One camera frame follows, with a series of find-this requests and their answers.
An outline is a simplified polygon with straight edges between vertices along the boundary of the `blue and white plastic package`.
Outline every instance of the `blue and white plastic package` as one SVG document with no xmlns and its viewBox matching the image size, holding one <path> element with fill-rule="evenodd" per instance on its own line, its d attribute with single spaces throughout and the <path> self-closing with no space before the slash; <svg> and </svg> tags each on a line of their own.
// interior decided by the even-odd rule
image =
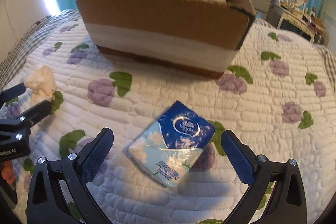
<svg viewBox="0 0 336 224">
<path fill-rule="evenodd" d="M 168 187 L 179 184 L 215 133 L 215 127 L 176 101 L 132 143 L 141 168 Z"/>
</svg>

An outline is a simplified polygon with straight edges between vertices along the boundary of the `silver screw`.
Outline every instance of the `silver screw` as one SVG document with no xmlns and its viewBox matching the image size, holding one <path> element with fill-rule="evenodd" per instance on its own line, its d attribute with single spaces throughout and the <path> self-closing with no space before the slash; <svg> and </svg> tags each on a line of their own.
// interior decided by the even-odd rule
<svg viewBox="0 0 336 224">
<path fill-rule="evenodd" d="M 74 160 L 75 158 L 77 158 L 77 155 L 75 153 L 71 153 L 69 156 L 68 156 L 68 159 L 69 160 Z"/>
<path fill-rule="evenodd" d="M 22 139 L 22 134 L 21 134 L 21 133 L 18 133 L 18 134 L 16 135 L 16 139 L 17 139 L 18 141 L 20 141 L 20 140 Z"/>
<path fill-rule="evenodd" d="M 260 160 L 261 162 L 265 162 L 267 161 L 267 158 L 265 155 L 258 155 L 258 160 Z"/>
<path fill-rule="evenodd" d="M 45 157 L 40 157 L 40 158 L 37 160 L 37 162 L 38 162 L 39 164 L 44 163 L 44 162 L 45 162 Z"/>
<path fill-rule="evenodd" d="M 296 160 L 289 159 L 289 164 L 295 166 L 296 165 Z"/>
</svg>

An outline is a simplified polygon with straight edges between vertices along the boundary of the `quilt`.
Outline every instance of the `quilt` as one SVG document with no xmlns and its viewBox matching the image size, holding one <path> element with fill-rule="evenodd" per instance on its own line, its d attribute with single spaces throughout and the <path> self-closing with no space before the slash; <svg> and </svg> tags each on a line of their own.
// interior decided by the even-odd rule
<svg viewBox="0 0 336 224">
<path fill-rule="evenodd" d="M 14 212 L 23 223 L 38 158 L 58 160 L 78 152 L 103 127 L 113 130 L 114 145 L 87 186 L 114 224 L 221 223 L 247 189 L 221 148 L 224 129 L 255 154 L 297 160 L 308 224 L 336 190 L 335 94 L 319 52 L 294 33 L 254 24 L 221 79 L 209 80 L 102 55 L 76 18 L 53 30 L 7 87 L 37 65 L 52 68 L 57 91 L 52 115 L 32 127 L 31 154 L 12 161 L 19 199 Z M 30 107 L 30 94 L 4 106 L 0 118 L 18 117 Z M 213 123 L 216 134 L 185 179 L 170 189 L 142 173 L 124 149 L 176 100 Z M 262 215 L 272 187 L 252 220 Z M 71 197 L 66 199 L 80 219 Z"/>
</svg>

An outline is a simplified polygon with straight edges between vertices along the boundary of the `cardboard box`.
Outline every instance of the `cardboard box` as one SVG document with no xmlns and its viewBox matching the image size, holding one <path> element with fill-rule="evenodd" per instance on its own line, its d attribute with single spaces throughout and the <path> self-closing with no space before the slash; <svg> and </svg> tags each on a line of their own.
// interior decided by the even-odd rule
<svg viewBox="0 0 336 224">
<path fill-rule="evenodd" d="M 250 29 L 250 0 L 77 0 L 101 52 L 218 79 Z"/>
</svg>

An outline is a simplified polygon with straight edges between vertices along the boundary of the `wall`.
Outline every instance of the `wall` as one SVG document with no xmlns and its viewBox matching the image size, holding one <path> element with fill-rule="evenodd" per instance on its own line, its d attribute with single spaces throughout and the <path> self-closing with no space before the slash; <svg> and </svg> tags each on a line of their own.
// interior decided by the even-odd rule
<svg viewBox="0 0 336 224">
<path fill-rule="evenodd" d="M 322 23 L 325 28 L 324 45 L 336 55 L 336 0 L 326 0 Z"/>
<path fill-rule="evenodd" d="M 44 0 L 0 0 L 0 62 L 27 29 L 47 15 Z"/>
</svg>

